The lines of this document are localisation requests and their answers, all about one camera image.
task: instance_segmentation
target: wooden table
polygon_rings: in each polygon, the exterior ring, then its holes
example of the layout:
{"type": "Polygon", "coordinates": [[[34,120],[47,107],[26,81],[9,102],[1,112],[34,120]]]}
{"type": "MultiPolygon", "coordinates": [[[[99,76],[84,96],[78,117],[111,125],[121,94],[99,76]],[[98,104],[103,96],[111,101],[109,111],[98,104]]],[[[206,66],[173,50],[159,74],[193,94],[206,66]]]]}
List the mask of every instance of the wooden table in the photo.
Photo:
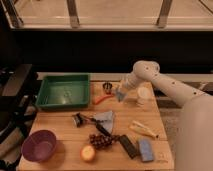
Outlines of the wooden table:
{"type": "Polygon", "coordinates": [[[143,83],[152,93],[151,99],[138,106],[136,103],[136,90],[131,91],[123,102],[117,102],[115,97],[106,99],[98,105],[93,105],[92,100],[103,94],[101,82],[91,82],[91,104],[88,108],[72,111],[40,111],[33,123],[31,133],[41,129],[48,129],[56,134],[58,146],[55,154],[46,162],[33,163],[21,158],[20,171],[40,170],[167,170],[173,169],[174,163],[167,136],[156,104],[153,89],[150,83],[143,83]],[[81,148],[89,144],[89,134],[98,133],[93,125],[85,125],[76,128],[72,115],[76,112],[92,116],[95,113],[112,110],[115,114],[113,134],[126,134],[135,143],[141,135],[129,130],[132,120],[152,128],[159,134],[158,140],[151,140],[155,161],[142,163],[140,157],[130,159],[119,142],[106,150],[97,151],[96,159],[92,163],[86,163],[80,158],[81,148]]]}

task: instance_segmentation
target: green tray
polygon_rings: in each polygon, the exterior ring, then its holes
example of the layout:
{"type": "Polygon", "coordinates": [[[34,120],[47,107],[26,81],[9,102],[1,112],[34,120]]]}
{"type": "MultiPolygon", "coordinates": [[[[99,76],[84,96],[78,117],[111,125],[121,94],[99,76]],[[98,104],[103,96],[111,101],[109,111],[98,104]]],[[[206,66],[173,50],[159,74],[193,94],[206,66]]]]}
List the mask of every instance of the green tray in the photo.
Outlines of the green tray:
{"type": "Polygon", "coordinates": [[[90,76],[46,76],[36,105],[42,109],[87,107],[90,100],[90,76]]]}

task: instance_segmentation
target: small bowl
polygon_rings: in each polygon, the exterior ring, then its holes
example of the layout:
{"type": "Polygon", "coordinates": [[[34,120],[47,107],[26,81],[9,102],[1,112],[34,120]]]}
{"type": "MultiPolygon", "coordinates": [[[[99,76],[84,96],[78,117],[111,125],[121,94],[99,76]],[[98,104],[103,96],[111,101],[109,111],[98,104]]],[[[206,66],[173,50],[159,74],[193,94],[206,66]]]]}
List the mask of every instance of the small bowl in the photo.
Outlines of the small bowl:
{"type": "Polygon", "coordinates": [[[56,144],[57,140],[53,132],[49,130],[36,131],[24,141],[21,153],[28,161],[42,162],[53,155],[56,144]]]}

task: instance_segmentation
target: bunch of grapes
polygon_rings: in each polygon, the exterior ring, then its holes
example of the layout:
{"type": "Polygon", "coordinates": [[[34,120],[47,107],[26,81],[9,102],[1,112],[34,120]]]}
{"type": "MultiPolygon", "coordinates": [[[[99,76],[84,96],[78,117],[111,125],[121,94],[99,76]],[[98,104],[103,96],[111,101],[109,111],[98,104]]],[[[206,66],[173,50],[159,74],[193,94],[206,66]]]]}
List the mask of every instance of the bunch of grapes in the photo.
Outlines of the bunch of grapes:
{"type": "Polygon", "coordinates": [[[89,136],[90,143],[95,149],[104,149],[119,140],[119,135],[105,136],[91,134],[89,136]]]}

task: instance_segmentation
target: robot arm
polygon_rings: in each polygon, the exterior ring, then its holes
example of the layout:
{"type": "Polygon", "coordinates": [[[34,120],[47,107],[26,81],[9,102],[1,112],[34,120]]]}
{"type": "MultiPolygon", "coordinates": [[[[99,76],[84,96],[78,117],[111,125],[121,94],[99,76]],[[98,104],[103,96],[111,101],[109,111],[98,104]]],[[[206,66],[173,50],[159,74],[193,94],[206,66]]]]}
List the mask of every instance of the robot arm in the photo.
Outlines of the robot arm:
{"type": "Polygon", "coordinates": [[[213,97],[159,73],[156,62],[139,61],[115,91],[119,100],[141,82],[150,81],[181,109],[178,125],[175,171],[212,171],[213,97]]]}
{"type": "Polygon", "coordinates": [[[126,94],[129,90],[136,88],[141,82],[150,81],[180,107],[190,99],[204,94],[204,92],[196,88],[159,73],[159,69],[160,67],[156,62],[136,62],[133,66],[133,71],[121,81],[118,92],[126,94]]]}

